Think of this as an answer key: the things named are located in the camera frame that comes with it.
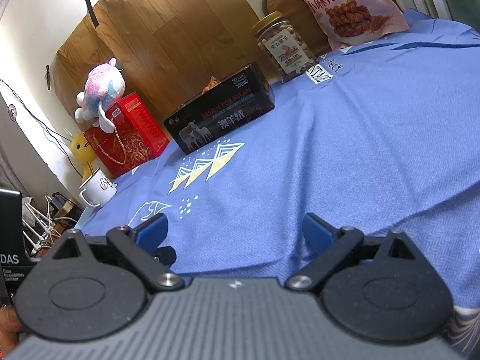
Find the pink snack bag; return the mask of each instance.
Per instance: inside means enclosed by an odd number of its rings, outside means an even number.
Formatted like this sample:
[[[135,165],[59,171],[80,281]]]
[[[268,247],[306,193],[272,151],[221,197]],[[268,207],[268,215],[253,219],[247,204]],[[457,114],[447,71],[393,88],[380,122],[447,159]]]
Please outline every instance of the pink snack bag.
[[[405,31],[409,25],[392,0],[304,0],[332,50]]]

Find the bed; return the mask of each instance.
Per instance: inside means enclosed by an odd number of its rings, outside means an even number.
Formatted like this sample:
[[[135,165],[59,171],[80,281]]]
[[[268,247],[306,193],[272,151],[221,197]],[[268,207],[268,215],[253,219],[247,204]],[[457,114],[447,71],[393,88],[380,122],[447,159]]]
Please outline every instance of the bed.
[[[182,275],[276,276],[313,253],[315,212],[368,235],[404,230],[450,288],[445,337],[468,354],[480,330],[480,35],[410,10],[411,29],[329,52],[328,74],[274,86],[275,109],[184,155],[116,180],[83,224],[89,235],[162,212]]]

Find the mug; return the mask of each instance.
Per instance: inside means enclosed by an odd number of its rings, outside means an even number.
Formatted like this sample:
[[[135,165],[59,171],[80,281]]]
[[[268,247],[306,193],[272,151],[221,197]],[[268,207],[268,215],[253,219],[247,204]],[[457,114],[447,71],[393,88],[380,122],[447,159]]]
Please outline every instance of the mug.
[[[97,169],[78,189],[82,190],[80,199],[90,207],[103,207],[117,193],[117,188],[100,169]],[[83,196],[85,192],[93,203]]]

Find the mug handle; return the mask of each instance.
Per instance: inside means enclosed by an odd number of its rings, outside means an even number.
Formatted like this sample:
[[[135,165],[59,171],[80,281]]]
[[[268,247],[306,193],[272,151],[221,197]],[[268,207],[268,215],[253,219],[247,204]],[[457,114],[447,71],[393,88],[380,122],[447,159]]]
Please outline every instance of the mug handle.
[[[84,193],[85,191],[86,191],[86,190],[83,190],[82,192],[80,192],[80,199],[83,200],[83,202],[84,202],[85,204],[89,205],[90,207],[93,207],[93,208],[100,207],[100,203],[93,205],[92,203],[87,202],[87,199],[85,199],[85,197],[83,196],[83,193]]]

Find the plastic jar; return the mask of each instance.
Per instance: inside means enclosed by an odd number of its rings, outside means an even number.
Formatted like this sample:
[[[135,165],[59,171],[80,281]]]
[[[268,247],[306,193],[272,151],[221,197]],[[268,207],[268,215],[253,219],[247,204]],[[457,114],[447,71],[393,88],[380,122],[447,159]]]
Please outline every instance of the plastic jar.
[[[265,16],[255,24],[251,33],[257,40],[258,47],[271,59],[282,75],[283,83],[317,64],[315,55],[307,44],[278,11]]]

